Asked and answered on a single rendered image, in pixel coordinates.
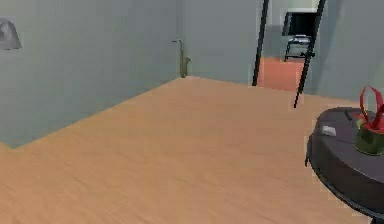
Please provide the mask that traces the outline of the black and white stand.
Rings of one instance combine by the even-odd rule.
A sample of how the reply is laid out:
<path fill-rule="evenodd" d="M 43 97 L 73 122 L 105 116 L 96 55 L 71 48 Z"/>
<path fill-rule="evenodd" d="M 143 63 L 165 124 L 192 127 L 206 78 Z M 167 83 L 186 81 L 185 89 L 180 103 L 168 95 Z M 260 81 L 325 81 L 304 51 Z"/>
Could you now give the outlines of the black and white stand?
<path fill-rule="evenodd" d="M 285 50 L 284 61 L 287 61 L 289 58 L 304 58 L 309 48 L 310 41 L 311 38 L 305 35 L 296 35 L 289 39 Z M 291 49 L 294 46 L 302 48 L 302 51 L 300 53 L 292 53 Z"/>

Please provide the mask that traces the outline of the black television set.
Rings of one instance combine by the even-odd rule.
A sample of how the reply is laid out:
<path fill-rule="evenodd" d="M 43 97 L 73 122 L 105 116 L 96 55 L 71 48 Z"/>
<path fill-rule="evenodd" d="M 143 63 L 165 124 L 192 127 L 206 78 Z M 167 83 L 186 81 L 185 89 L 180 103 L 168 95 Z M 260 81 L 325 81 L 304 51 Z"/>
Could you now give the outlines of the black television set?
<path fill-rule="evenodd" d="M 284 19 L 283 36 L 311 36 L 316 20 L 315 12 L 287 12 Z"/>

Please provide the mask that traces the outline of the dark round table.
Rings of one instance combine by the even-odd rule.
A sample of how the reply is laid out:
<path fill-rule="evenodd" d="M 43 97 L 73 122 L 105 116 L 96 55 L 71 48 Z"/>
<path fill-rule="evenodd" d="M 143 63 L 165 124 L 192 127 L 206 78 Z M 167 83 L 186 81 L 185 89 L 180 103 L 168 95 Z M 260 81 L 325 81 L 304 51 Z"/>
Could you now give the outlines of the dark round table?
<path fill-rule="evenodd" d="M 344 115 L 347 110 L 352 121 Z M 384 155 L 371 156 L 354 146 L 358 114 L 355 107 L 335 107 L 323 111 L 309 136 L 305 164 L 310 164 L 319 180 L 352 209 L 371 217 L 370 224 L 384 224 Z M 336 136 L 321 133 L 331 126 Z"/>

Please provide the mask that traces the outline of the red-leaved plant in green pot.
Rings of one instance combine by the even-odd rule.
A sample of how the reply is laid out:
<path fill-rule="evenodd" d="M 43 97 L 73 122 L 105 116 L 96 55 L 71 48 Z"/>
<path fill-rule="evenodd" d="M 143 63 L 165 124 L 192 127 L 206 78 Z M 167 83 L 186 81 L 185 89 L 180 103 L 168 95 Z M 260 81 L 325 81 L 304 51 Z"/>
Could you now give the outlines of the red-leaved plant in green pot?
<path fill-rule="evenodd" d="M 375 95 L 376 112 L 370 119 L 364 106 L 366 92 L 366 87 L 364 87 L 359 97 L 360 113 L 354 115 L 357 119 L 354 146 L 364 154 L 379 156 L 384 153 L 384 97 L 376 88 L 370 86 L 370 89 Z"/>

